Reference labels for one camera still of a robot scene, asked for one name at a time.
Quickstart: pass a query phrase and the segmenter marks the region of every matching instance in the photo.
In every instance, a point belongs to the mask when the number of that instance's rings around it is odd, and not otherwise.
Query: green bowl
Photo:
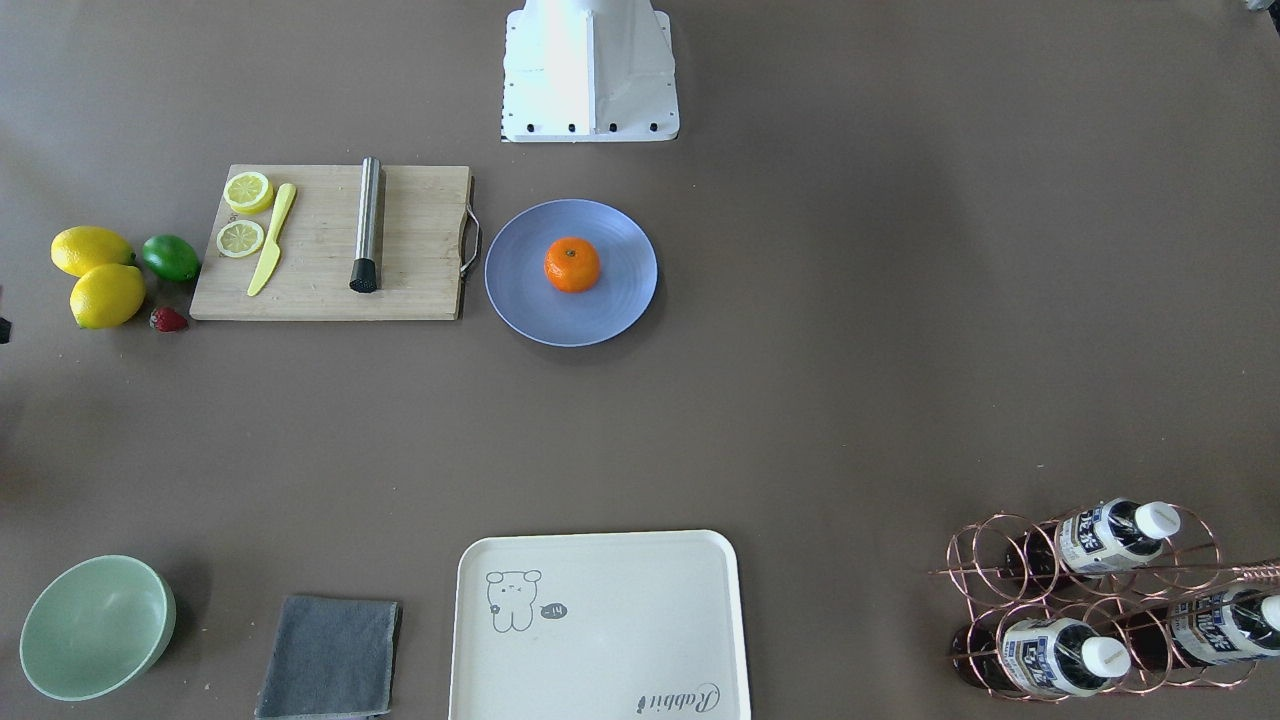
[[[169,584],[141,560],[86,560],[50,583],[27,614],[22,670],[54,700],[104,696],[160,657],[174,615]]]

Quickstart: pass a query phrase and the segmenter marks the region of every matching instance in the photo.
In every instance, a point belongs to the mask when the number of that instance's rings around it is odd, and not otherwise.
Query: bottle label
[[[1000,664],[1014,684],[1027,694],[1057,700],[1065,696],[1091,696],[1069,683],[1057,662],[1057,634],[1075,620],[1021,620],[1005,630],[1000,644]]]
[[[1112,570],[1128,570],[1160,555],[1138,555],[1116,538],[1108,518],[1117,502],[1124,502],[1124,498],[1071,515],[1059,525],[1057,552],[1073,571],[1101,575]]]
[[[1280,656],[1280,650],[1267,650],[1245,635],[1231,615],[1231,598],[1248,588],[1233,588],[1174,606],[1169,621],[1178,646],[1208,662],[1244,662]]]

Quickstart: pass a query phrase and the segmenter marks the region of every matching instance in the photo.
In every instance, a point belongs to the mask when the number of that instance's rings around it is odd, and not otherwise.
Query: yellow lemon
[[[227,181],[227,187],[223,188],[223,200],[241,215],[253,215],[271,206],[271,201],[275,200],[275,188],[262,173],[239,173]]]
[[[114,328],[137,314],[146,300],[142,270],[133,265],[99,265],[76,281],[72,315],[82,328]]]
[[[218,251],[228,258],[243,258],[262,247],[266,233],[253,220],[232,220],[218,231]]]
[[[132,263],[133,249],[114,231],[79,225],[58,233],[49,256],[59,270],[81,278],[99,265]]]

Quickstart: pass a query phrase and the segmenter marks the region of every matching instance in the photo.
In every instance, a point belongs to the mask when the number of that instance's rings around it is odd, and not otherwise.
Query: white tray
[[[646,716],[751,716],[737,559],[723,536],[511,537],[467,548],[451,720]]]

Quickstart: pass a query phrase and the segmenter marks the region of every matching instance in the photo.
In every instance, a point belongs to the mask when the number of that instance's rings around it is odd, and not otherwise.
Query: stainless steel muddler
[[[360,165],[360,210],[356,215],[356,261],[351,268],[351,290],[374,292],[378,290],[378,264],[374,261],[375,245],[383,224],[383,164],[369,156]]]

